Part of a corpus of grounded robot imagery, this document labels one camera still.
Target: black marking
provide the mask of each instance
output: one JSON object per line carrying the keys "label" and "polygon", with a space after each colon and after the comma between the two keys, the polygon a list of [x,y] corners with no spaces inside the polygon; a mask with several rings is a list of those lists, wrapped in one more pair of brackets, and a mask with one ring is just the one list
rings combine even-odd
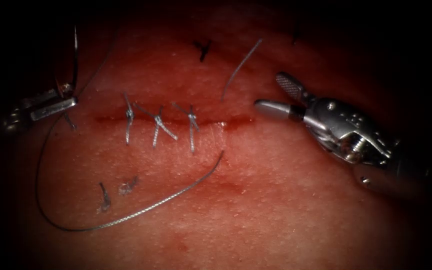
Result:
{"label": "black marking", "polygon": [[207,45],[205,47],[203,47],[203,45],[198,42],[198,41],[193,41],[192,43],[194,44],[194,46],[196,46],[196,48],[198,48],[199,50],[201,50],[201,57],[199,58],[199,61],[202,63],[205,60],[206,55],[208,54],[209,50],[210,50],[210,45],[211,45],[211,39],[207,42]]}
{"label": "black marking", "polygon": [[108,208],[110,208],[111,200],[110,200],[110,196],[108,195],[108,191],[103,185],[103,182],[99,182],[99,186],[102,189],[102,198],[103,198],[103,202],[101,204],[101,211],[105,212],[106,210],[108,210]]}

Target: skin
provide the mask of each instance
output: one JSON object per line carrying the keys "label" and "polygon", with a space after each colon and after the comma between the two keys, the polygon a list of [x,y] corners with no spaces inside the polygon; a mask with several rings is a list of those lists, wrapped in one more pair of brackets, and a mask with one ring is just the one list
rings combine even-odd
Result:
{"label": "skin", "polygon": [[[306,34],[292,46],[293,18],[262,5],[147,5],[119,19],[107,62],[68,111],[77,130],[59,121],[46,146],[39,175],[45,213],[61,226],[92,227],[190,185],[224,150],[221,163],[195,188],[141,216],[64,232],[41,217],[34,199],[39,151],[55,117],[44,119],[6,145],[6,155],[0,150],[7,168],[1,177],[13,179],[5,189],[9,214],[0,217],[8,249],[16,251],[12,260],[39,269],[389,269],[423,261],[425,210],[361,188],[351,168],[324,152],[303,124],[253,108],[256,99],[292,102],[275,81],[285,71],[313,94],[364,108],[387,130],[404,134],[414,121],[402,121],[405,92],[375,75],[385,70],[389,77],[385,67],[394,59],[382,60],[387,55],[378,47],[304,16]],[[80,87],[111,43],[114,20],[101,20],[89,17],[78,27]],[[220,102],[258,38],[263,42]],[[208,39],[201,63],[192,42]],[[58,77],[67,80],[70,49],[61,49],[65,56],[56,63]],[[123,92],[153,114],[164,106],[162,120],[178,140],[160,129],[153,148],[154,120],[133,108],[126,146]],[[171,102],[194,107],[200,128],[194,154],[188,117]],[[134,176],[132,192],[119,195]],[[111,199],[107,211],[99,211],[99,182]]]}

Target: curved suture thread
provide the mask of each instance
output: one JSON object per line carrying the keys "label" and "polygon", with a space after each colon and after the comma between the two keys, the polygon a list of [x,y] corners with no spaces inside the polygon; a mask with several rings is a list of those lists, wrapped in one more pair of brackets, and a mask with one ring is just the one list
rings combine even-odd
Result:
{"label": "curved suture thread", "polygon": [[[74,29],[74,31],[75,31],[74,32],[74,36],[75,36],[75,40],[76,40],[76,28]],[[93,73],[93,75],[89,78],[88,82],[81,88],[81,90],[79,91],[79,94],[77,94],[75,96],[78,97],[78,96],[80,96],[83,93],[83,91],[93,81],[93,79],[99,73],[99,71],[101,70],[101,68],[103,67],[103,65],[106,63],[106,61],[107,61],[107,59],[108,59],[108,57],[110,55],[110,52],[113,50],[113,47],[114,47],[114,45],[116,43],[117,32],[118,32],[118,29],[116,28],[116,30],[114,32],[114,39],[111,42],[111,44],[110,44],[110,46],[108,48],[108,51],[106,53],[106,56],[104,57],[103,61],[101,62],[101,64],[99,65],[99,67],[96,69],[96,71]],[[77,43],[75,43],[75,52],[74,52],[74,63],[75,63],[75,66],[74,66],[74,70],[76,71],[76,73],[77,73],[77,69],[78,69],[78,67],[77,67],[77,53],[78,53],[78,45],[77,45]],[[77,74],[73,76],[73,82],[72,82],[72,84],[74,86],[76,86],[76,83],[77,83],[77,76],[78,76]],[[35,198],[36,198],[37,208],[39,210],[39,213],[42,215],[42,217],[49,224],[51,224],[53,227],[55,227],[55,228],[57,228],[59,230],[65,231],[65,232],[87,232],[87,231],[99,230],[99,229],[103,229],[103,228],[114,226],[116,224],[119,224],[119,223],[125,222],[127,220],[130,220],[132,218],[135,218],[135,217],[137,217],[137,216],[139,216],[141,214],[144,214],[144,213],[146,213],[146,212],[148,212],[148,211],[150,211],[150,210],[152,210],[152,209],[154,209],[154,208],[156,208],[156,207],[158,207],[158,206],[160,206],[160,205],[162,205],[162,204],[164,204],[164,203],[166,203],[166,202],[168,202],[168,201],[176,198],[177,196],[183,194],[184,192],[192,189],[197,184],[201,183],[204,179],[208,178],[216,170],[216,168],[218,167],[221,159],[223,158],[223,154],[224,154],[224,150],[222,150],[221,153],[219,154],[219,157],[218,157],[216,163],[214,164],[214,166],[205,175],[203,175],[200,179],[196,180],[195,182],[193,182],[189,186],[181,189],[180,191],[178,191],[178,192],[176,192],[176,193],[174,193],[174,194],[172,194],[172,195],[170,195],[170,196],[168,196],[168,197],[166,197],[166,198],[164,198],[164,199],[162,199],[162,200],[154,203],[153,205],[151,205],[149,207],[146,207],[146,208],[144,208],[144,209],[142,209],[140,211],[137,211],[137,212],[135,212],[133,214],[130,214],[128,216],[125,216],[125,217],[122,217],[122,218],[119,218],[119,219],[116,219],[114,221],[111,221],[111,222],[108,222],[108,223],[104,223],[104,224],[101,224],[101,225],[97,225],[97,226],[93,226],[93,227],[87,227],[87,228],[68,228],[68,227],[64,227],[64,226],[61,226],[59,224],[56,224],[54,221],[52,221],[46,215],[46,213],[43,210],[43,207],[41,206],[41,201],[40,201],[39,192],[38,192],[39,175],[40,175],[40,169],[41,169],[41,162],[43,160],[43,154],[45,152],[46,145],[48,143],[48,140],[49,140],[49,138],[50,138],[50,136],[51,136],[51,134],[52,134],[52,132],[53,132],[56,124],[59,122],[59,120],[61,120],[61,118],[63,118],[63,116],[64,116],[64,113],[61,113],[60,115],[58,115],[58,117],[55,119],[54,123],[49,128],[49,130],[48,130],[48,132],[47,132],[47,134],[46,134],[46,136],[44,138],[44,141],[42,143],[41,151],[39,152],[39,157],[38,157],[37,165],[36,165],[36,175],[35,175],[35,181],[34,181],[34,195],[35,195]]]}

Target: dark background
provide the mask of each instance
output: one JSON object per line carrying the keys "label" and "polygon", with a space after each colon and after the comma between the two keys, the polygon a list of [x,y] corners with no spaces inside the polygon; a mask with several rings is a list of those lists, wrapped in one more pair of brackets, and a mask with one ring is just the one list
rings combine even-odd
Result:
{"label": "dark background", "polygon": [[[432,3],[367,2],[367,1],[259,1],[281,12],[303,16],[332,25],[375,50],[384,52],[389,63],[384,77],[398,89],[398,95],[407,96],[401,108],[419,123],[408,134],[423,132],[424,141],[416,147],[429,149],[432,155]],[[195,5],[197,2],[181,2]],[[48,77],[41,70],[51,66],[58,37],[81,21],[117,18],[121,12],[135,12],[144,2],[81,4],[74,2],[40,2],[0,7],[0,113],[12,102],[32,95]],[[305,35],[301,25],[301,35]],[[31,84],[27,79],[33,77]],[[422,100],[423,103],[412,103]],[[0,148],[7,147],[0,142]],[[0,179],[0,185],[10,179]],[[5,215],[0,199],[0,215]],[[0,224],[0,263],[16,267],[17,253],[6,247],[7,228]],[[427,239],[427,258],[415,268],[432,268],[432,231],[421,235]]]}

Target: surgical suture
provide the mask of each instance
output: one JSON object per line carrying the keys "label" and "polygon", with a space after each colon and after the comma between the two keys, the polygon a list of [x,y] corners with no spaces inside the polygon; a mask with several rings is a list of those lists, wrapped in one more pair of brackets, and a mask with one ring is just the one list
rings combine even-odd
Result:
{"label": "surgical suture", "polygon": [[135,118],[135,114],[133,112],[133,109],[131,108],[130,101],[128,99],[128,95],[126,92],[124,94],[124,99],[126,100],[127,110],[126,110],[126,118],[127,118],[127,124],[126,124],[126,145],[130,144],[130,126],[133,124],[133,119]]}
{"label": "surgical suture", "polygon": [[133,177],[131,181],[127,181],[125,183],[123,183],[120,187],[119,187],[119,194],[120,195],[126,195],[128,193],[131,193],[131,191],[133,191],[133,188],[135,187],[135,185],[139,182],[139,178],[137,176]]}
{"label": "surgical suture", "polygon": [[142,214],[144,214],[144,213],[146,213],[146,212],[148,212],[150,210],[153,210],[154,208],[156,208],[156,207],[158,207],[158,206],[160,206],[162,204],[165,204],[168,201],[170,201],[170,200],[178,197],[179,195],[187,192],[188,190],[194,188],[197,184],[201,183],[203,180],[205,180],[206,178],[208,178],[209,176],[211,176],[216,171],[216,168],[218,168],[218,165],[220,164],[221,159],[223,158],[223,154],[224,154],[224,150],[221,151],[221,153],[219,154],[219,157],[217,158],[215,164],[211,167],[211,169],[209,169],[209,171],[205,175],[203,175],[201,178],[199,178],[198,180],[194,181],[192,184],[188,185],[187,187],[181,189],[180,191],[178,191],[176,193],[173,193],[172,195],[170,195],[168,197],[165,197],[165,198],[163,198],[163,199],[161,199],[161,200],[153,203],[152,205],[150,205],[150,206],[148,206],[148,207],[146,207],[144,209],[141,209],[141,210],[139,210],[137,212],[134,212],[134,213],[132,213],[130,215],[121,217],[119,219],[116,219],[116,220],[113,220],[113,221],[110,221],[108,223],[104,223],[104,224],[101,224],[101,225],[96,225],[96,226],[93,226],[93,227],[86,227],[86,228],[68,228],[68,227],[63,227],[61,225],[58,225],[58,224],[54,223],[45,214],[45,212],[43,211],[43,208],[41,207],[40,199],[39,199],[39,196],[38,196],[37,192],[36,192],[36,202],[37,202],[37,205],[38,205],[38,208],[39,208],[39,212],[42,214],[42,216],[44,217],[44,219],[48,223],[50,223],[52,226],[54,226],[57,229],[60,229],[62,231],[65,231],[65,232],[87,232],[87,231],[94,231],[94,230],[104,229],[104,228],[107,228],[107,227],[111,227],[111,226],[123,223],[123,222],[128,221],[130,219],[133,219],[133,218],[135,218],[135,217],[137,217],[139,215],[142,215]]}
{"label": "surgical suture", "polygon": [[64,112],[64,119],[66,120],[66,122],[69,124],[69,126],[71,127],[72,131],[75,131],[78,127],[75,125],[75,123],[73,123],[73,121],[71,121],[70,116],[68,115],[68,113],[65,111]]}
{"label": "surgical suture", "polygon": [[103,185],[103,182],[99,182],[99,186],[102,189],[102,203],[101,207],[99,208],[101,212],[106,212],[111,206],[111,200],[110,196],[108,195],[108,191],[106,190],[105,186]]}
{"label": "surgical suture", "polygon": [[193,137],[193,127],[196,128],[196,131],[200,131],[200,128],[198,127],[198,124],[196,123],[196,115],[193,112],[193,105],[189,105],[189,111],[184,110],[181,108],[178,104],[172,102],[172,105],[180,110],[181,112],[185,113],[187,117],[189,118],[189,143],[191,148],[191,153],[195,152],[195,140]]}
{"label": "surgical suture", "polygon": [[163,120],[161,119],[161,114],[163,113],[163,106],[159,107],[159,113],[154,115],[152,113],[147,112],[145,109],[141,108],[140,106],[138,106],[136,103],[133,103],[133,106],[140,110],[141,112],[151,116],[152,118],[154,118],[154,122],[156,123],[156,126],[154,128],[154,138],[152,140],[152,147],[155,148],[156,147],[156,142],[158,141],[158,133],[160,130],[160,127],[162,128],[162,130],[164,130],[164,132],[166,132],[169,136],[171,136],[171,138],[173,138],[175,141],[178,140],[178,136],[174,135],[163,123]]}
{"label": "surgical suture", "polygon": [[231,77],[229,77],[229,79],[227,80],[226,85],[224,86],[224,89],[222,91],[222,95],[221,95],[221,101],[223,101],[223,99],[225,98],[225,94],[226,94],[226,89],[228,89],[228,86],[230,85],[231,81],[235,78],[236,73],[241,69],[241,67],[244,65],[244,63],[250,58],[250,56],[256,51],[256,48],[258,48],[258,46],[260,45],[260,43],[263,41],[262,38],[258,39],[258,41],[256,42],[256,44],[252,47],[252,49],[247,53],[246,57],[244,57],[244,59],[241,61],[241,63],[236,67],[236,69],[234,70],[234,72],[231,74]]}

